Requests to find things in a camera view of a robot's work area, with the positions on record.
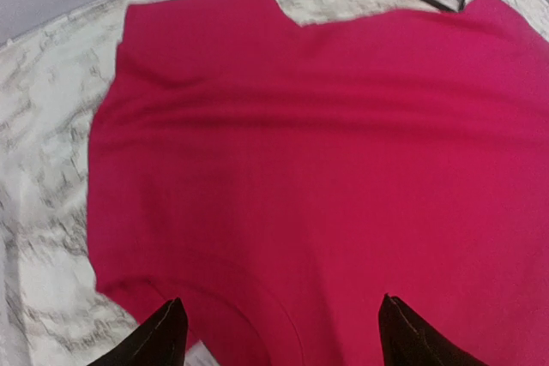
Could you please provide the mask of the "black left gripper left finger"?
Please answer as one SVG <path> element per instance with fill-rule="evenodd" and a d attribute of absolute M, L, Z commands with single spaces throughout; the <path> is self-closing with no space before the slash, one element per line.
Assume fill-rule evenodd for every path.
<path fill-rule="evenodd" d="M 188 317 L 181 299 L 169 300 L 89 366 L 182 366 L 187 332 Z"/>

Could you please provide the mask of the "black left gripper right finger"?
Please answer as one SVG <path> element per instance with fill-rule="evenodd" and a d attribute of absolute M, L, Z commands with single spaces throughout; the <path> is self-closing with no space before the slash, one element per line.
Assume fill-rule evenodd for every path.
<path fill-rule="evenodd" d="M 397 296 L 386 294 L 378 311 L 385 366 L 482 366 Z"/>

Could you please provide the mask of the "magenta t-shirt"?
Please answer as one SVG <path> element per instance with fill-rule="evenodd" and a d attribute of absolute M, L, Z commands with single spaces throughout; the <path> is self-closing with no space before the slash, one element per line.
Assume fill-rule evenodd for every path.
<path fill-rule="evenodd" d="M 138 321 L 179 297 L 223 365 L 379 365 L 386 294 L 548 362 L 548 44 L 501 0 L 132 4 L 88 169 L 97 290 Z"/>

